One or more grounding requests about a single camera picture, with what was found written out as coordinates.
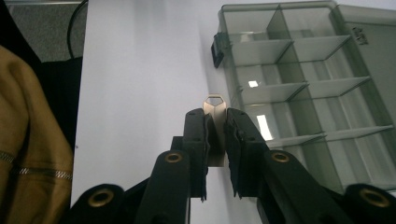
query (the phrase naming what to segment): white table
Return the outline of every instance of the white table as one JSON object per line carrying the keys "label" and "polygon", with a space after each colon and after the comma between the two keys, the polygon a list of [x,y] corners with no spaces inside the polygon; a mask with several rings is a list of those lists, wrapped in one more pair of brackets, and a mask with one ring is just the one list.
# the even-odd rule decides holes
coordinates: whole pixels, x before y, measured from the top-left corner
{"label": "white table", "polygon": [[[210,46],[218,11],[265,1],[91,0],[78,110],[72,203],[93,186],[128,189],[147,178],[184,115],[228,92]],[[340,4],[395,8],[394,0]],[[210,168],[208,200],[191,202],[191,223],[260,223],[255,200],[233,197],[228,165]]]}

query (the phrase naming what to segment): floor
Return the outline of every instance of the floor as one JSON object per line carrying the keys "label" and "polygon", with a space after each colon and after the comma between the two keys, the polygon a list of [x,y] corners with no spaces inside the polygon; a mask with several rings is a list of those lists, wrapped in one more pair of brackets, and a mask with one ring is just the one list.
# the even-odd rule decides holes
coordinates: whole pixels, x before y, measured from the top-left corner
{"label": "floor", "polygon": [[[87,6],[78,12],[71,32],[75,57],[84,50]],[[9,12],[23,36],[41,62],[64,61],[71,58],[67,48],[67,27],[78,4],[17,5],[7,4]]]}

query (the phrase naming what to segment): black cable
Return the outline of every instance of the black cable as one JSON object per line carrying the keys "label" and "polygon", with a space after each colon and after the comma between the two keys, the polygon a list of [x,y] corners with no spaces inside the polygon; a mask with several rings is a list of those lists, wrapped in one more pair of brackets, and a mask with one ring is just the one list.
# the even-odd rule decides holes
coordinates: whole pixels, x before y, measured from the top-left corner
{"label": "black cable", "polygon": [[77,14],[79,13],[79,11],[81,10],[81,8],[82,8],[86,3],[88,3],[88,0],[82,1],[82,2],[76,7],[76,9],[75,9],[74,12],[73,12],[72,17],[70,18],[69,26],[67,27],[67,48],[69,49],[69,54],[70,54],[70,57],[71,57],[72,59],[74,59],[75,57],[74,57],[74,54],[73,54],[72,45],[71,45],[71,43],[70,43],[70,35],[71,35],[71,33],[72,33],[72,28],[73,28],[73,24],[74,24],[74,22],[75,22],[76,16],[77,16]]}

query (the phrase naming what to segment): brown fabric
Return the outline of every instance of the brown fabric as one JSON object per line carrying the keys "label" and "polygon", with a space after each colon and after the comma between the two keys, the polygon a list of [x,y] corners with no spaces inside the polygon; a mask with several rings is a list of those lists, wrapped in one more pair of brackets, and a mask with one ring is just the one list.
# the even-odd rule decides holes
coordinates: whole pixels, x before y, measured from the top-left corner
{"label": "brown fabric", "polygon": [[[0,223],[57,223],[67,208],[73,155],[34,71],[0,46]],[[11,169],[34,169],[17,175]]]}

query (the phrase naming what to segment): transparent storage case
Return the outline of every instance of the transparent storage case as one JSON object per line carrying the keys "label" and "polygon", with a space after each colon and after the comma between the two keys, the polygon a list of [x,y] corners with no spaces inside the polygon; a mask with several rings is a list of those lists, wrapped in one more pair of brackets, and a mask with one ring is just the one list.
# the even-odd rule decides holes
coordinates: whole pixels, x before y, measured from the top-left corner
{"label": "transparent storage case", "polygon": [[[367,24],[386,23],[392,46],[385,51],[395,49],[395,15],[334,2],[223,6],[214,45],[224,55],[231,107],[250,115],[269,148],[292,153],[329,189],[396,189],[395,120],[387,108],[394,105],[384,103],[361,52],[373,48]],[[359,17],[366,21],[354,23]],[[377,70],[394,81],[396,60],[378,53],[368,61],[393,60]]]}

